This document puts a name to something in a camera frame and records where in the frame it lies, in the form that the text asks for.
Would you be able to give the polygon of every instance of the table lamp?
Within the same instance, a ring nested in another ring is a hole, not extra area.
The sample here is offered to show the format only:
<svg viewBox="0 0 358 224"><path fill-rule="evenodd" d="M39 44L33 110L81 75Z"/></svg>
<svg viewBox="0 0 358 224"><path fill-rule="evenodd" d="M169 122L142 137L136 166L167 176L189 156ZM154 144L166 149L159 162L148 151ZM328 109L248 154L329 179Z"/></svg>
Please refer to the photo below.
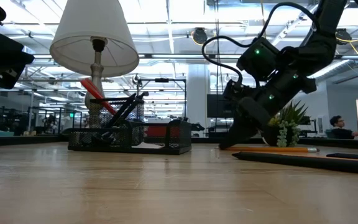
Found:
<svg viewBox="0 0 358 224"><path fill-rule="evenodd" d="M102 96L102 77L128 74L139 64L118 0L68 0L50 55L67 69L90 75ZM92 98L88 92L85 105L90 117L97 117L102 106L91 108Z"/></svg>

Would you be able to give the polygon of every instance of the white lampshade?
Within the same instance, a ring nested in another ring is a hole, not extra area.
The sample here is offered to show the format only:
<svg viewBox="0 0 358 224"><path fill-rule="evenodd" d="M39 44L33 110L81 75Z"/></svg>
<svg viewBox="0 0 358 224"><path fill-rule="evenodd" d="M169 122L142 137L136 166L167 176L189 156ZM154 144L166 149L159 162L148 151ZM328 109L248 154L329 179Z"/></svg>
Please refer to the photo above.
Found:
<svg viewBox="0 0 358 224"><path fill-rule="evenodd" d="M68 0L50 54L61 66L91 75L91 37L108 40L101 57L103 77L125 75L138 66L139 55L118 0Z"/></svg>

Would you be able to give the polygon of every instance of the ceiling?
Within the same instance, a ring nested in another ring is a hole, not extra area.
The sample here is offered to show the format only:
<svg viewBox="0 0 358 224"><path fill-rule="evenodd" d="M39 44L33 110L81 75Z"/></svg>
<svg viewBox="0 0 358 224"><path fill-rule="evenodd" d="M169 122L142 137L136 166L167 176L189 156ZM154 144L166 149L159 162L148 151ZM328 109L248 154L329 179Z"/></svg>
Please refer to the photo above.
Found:
<svg viewBox="0 0 358 224"><path fill-rule="evenodd" d="M184 58L177 59L177 54L197 54L201 53L201 46L195 44L188 38L196 27L203 27L209 37L216 32L216 19L219 19L219 34L227 35L247 44L262 29L262 8L260 1L243 0L220 0L219 12L211 4L213 0L120 0L124 11L129 30L139 54L164 54L160 59L141 59L140 65L130 74L123 77L110 78L103 82L107 97L126 96L135 90L132 79L135 75L141 78L187 78L188 67L192 63L205 63L202 59ZM267 18L269 11L277 2L264 1L264 18ZM309 10L314 10L315 6L310 4L311 0L296 0ZM38 55L37 60L27 67L27 71L22 75L22 80L17 85L21 89L55 90L58 92L39 92L43 96L60 96L68 98L72 102L82 102L79 91L85 92L81 85L76 82L79 78L84 78L82 74L77 74L63 67L59 67L53 59L49 57L49 47L56 33L58 23L63 14L67 0L0 0L0 6L6 11L7 17L0 26L0 33L15 39L27 47L27 52ZM303 16L297 9L283 7L275 11L275 14L267 29L268 39L275 44L278 49L285 46L297 47L306 37L311 21ZM350 1L345 9L339 28L345 28L351 34L353 40L358 40L358 8ZM358 41L352 43L358 49ZM217 53L217 43L207 47L207 54ZM221 54L242 54L245 49L236 45L220 41L219 51ZM338 45L337 54L355 55L356 52L349 45ZM235 66L236 58L232 57L226 61ZM350 63L348 69L336 72L335 75L326 77L329 82L336 82L346 77L358 74L358 63ZM219 86L224 86L228 78L236 78L232 71L222 69L217 70L216 66L209 65L211 72L211 89L216 90L217 73L222 73L222 79L218 78ZM46 82L50 78L58 81L55 83ZM355 82L358 78L341 82ZM244 84L254 85L253 79L246 73L244 74ZM150 92L148 99L181 99L184 100L184 92L177 83L154 83L150 82L145 89L159 90L169 89L170 91ZM165 105L167 101L162 101L161 108L157 114L170 114L176 112L180 114L183 107Z"/></svg>

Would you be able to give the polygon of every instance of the man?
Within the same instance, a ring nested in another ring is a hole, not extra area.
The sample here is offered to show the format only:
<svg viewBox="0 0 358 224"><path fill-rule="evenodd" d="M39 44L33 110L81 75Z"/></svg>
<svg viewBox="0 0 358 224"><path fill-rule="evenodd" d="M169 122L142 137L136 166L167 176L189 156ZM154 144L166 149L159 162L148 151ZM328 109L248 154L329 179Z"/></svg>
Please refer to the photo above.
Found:
<svg viewBox="0 0 358 224"><path fill-rule="evenodd" d="M354 137L358 136L358 131L343 128L345 126L345 121L339 115L333 116L329 122L334 126L334 129L331 132L337 139L354 139Z"/></svg>

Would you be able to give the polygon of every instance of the potted plant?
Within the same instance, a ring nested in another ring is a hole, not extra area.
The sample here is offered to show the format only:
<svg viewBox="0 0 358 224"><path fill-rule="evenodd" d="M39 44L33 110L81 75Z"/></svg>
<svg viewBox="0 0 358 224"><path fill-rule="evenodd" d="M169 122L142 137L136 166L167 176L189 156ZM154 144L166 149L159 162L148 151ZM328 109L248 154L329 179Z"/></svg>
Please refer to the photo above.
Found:
<svg viewBox="0 0 358 224"><path fill-rule="evenodd" d="M300 106L300 101L284 107L268 124L261 133L264 142L270 146L293 147L299 141L298 124L306 114L305 104Z"/></svg>

